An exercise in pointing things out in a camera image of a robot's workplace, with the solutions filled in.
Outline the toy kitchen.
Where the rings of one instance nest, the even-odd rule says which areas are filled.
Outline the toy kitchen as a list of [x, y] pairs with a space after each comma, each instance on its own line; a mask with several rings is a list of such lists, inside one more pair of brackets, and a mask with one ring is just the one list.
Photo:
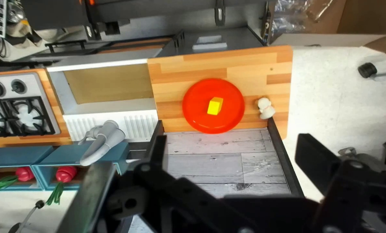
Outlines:
[[[167, 44], [159, 49], [141, 49], [125, 52], [95, 54], [79, 57], [86, 62], [123, 61], [147, 59], [147, 66], [156, 103], [158, 120], [162, 121], [165, 132], [195, 131], [184, 118], [182, 100], [187, 90], [195, 83], [209, 78], [229, 81], [242, 93], [245, 112], [234, 129], [276, 127], [275, 139], [287, 136], [289, 101], [292, 80], [293, 52], [290, 46], [261, 46], [253, 34], [251, 40], [233, 39], [227, 41], [228, 49], [216, 52], [191, 50], [196, 36], [187, 35], [185, 40], [177, 35], [179, 46]], [[240, 49], [233, 46], [245, 42]], [[47, 68], [36, 68], [10, 72], [1, 75], [37, 74], [54, 110], [60, 134], [48, 136], [0, 137], [0, 147], [27, 145], [66, 145], [73, 142], [65, 124], [62, 109], [52, 86]], [[268, 98], [276, 113], [262, 120], [258, 100]]]

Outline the red toy radish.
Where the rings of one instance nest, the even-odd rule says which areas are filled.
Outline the red toy radish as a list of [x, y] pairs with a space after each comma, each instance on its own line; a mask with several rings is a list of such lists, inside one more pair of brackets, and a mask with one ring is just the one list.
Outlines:
[[35, 178], [31, 168], [20, 167], [16, 168], [15, 173], [0, 178], [0, 190], [7, 189], [19, 183], [32, 181]]
[[77, 174], [77, 168], [74, 166], [59, 167], [55, 173], [57, 184], [51, 195], [46, 201], [46, 205], [57, 204], [60, 205], [61, 196], [63, 194], [65, 184], [73, 180]]

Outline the utensil with black knob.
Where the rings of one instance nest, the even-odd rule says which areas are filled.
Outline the utensil with black knob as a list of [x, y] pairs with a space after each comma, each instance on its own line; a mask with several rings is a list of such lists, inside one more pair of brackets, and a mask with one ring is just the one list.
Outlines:
[[28, 223], [30, 217], [33, 215], [33, 213], [37, 210], [37, 209], [41, 209], [45, 206], [45, 202], [43, 200], [39, 200], [35, 203], [35, 206], [31, 209], [31, 211], [29, 211], [29, 213], [27, 214], [27, 216], [24, 218], [24, 220], [22, 222], [19, 222], [17, 224], [14, 224], [11, 229], [8, 231], [8, 233], [22, 233], [24, 227], [26, 226], [26, 224]]

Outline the cardboard box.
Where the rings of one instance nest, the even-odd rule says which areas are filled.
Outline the cardboard box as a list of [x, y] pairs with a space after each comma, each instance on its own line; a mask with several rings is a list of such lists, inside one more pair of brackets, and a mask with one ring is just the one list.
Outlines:
[[386, 54], [386, 0], [332, 0], [320, 15], [308, 8], [307, 32], [288, 31], [271, 39], [272, 46], [367, 47]]

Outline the grey toy tap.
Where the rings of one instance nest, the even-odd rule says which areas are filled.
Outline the grey toy tap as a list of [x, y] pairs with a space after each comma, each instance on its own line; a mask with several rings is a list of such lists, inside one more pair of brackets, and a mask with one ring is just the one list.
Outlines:
[[107, 120], [102, 126], [87, 131], [78, 143], [82, 145], [87, 139], [95, 139], [80, 159], [80, 165], [89, 166], [100, 160], [110, 149], [125, 139], [125, 133], [113, 120]]

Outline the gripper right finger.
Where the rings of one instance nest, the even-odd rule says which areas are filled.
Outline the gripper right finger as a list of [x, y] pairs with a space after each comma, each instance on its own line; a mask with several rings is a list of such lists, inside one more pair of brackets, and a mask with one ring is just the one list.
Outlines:
[[386, 142], [374, 163], [342, 159], [311, 134], [299, 134], [295, 162], [323, 194], [311, 233], [386, 233]]

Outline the clear plastic bag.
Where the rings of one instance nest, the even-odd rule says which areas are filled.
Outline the clear plastic bag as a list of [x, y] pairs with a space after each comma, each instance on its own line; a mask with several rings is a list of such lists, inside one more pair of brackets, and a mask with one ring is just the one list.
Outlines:
[[334, 0], [277, 0], [271, 32], [306, 33], [320, 22]]

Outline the red plate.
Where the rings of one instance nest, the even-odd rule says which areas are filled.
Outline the red plate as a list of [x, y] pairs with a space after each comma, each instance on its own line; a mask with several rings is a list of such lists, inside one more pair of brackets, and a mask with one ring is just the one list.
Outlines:
[[[224, 99], [218, 115], [208, 115], [209, 101]], [[217, 78], [204, 79], [192, 85], [182, 100], [184, 118], [195, 130], [205, 134], [222, 134], [232, 130], [243, 118], [245, 101], [232, 83]]]

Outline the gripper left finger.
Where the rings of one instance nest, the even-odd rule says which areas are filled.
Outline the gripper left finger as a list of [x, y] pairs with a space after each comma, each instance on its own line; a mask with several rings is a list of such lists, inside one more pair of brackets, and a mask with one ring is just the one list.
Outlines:
[[186, 178], [175, 178], [163, 169], [167, 136], [159, 121], [147, 154], [120, 179], [107, 198], [110, 217], [139, 215], [154, 233], [241, 233], [245, 217], [222, 199], [215, 198]]

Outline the yellow block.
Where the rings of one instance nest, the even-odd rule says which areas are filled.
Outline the yellow block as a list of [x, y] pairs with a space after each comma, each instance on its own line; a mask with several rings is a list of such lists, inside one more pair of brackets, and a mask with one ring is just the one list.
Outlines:
[[208, 104], [207, 114], [216, 116], [220, 113], [224, 99], [213, 97]]

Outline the white toy sink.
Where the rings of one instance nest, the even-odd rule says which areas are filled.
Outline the white toy sink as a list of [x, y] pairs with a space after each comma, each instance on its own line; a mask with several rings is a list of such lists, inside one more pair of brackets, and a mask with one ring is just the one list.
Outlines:
[[127, 141], [146, 141], [158, 121], [147, 59], [59, 63], [47, 68], [72, 141], [107, 120]]

